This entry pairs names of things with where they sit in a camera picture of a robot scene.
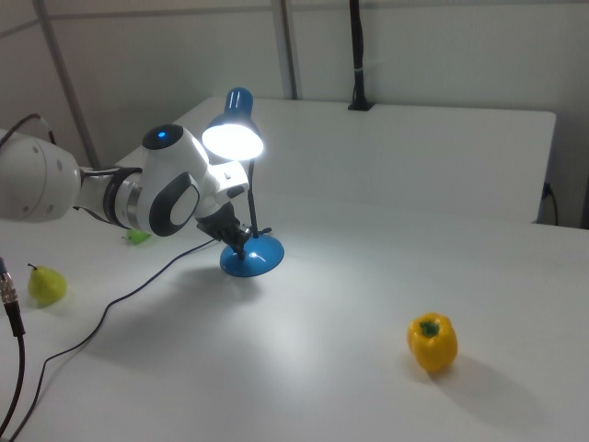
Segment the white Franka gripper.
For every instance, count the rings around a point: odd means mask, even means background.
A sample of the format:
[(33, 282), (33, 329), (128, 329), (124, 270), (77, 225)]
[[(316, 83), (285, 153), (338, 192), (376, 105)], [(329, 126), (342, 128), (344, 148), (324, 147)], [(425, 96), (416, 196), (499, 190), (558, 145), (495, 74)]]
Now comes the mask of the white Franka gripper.
[(237, 161), (209, 165), (198, 185), (197, 226), (209, 231), (212, 238), (223, 241), (239, 259), (244, 259), (251, 231), (235, 224), (233, 200), (249, 190), (247, 172)]

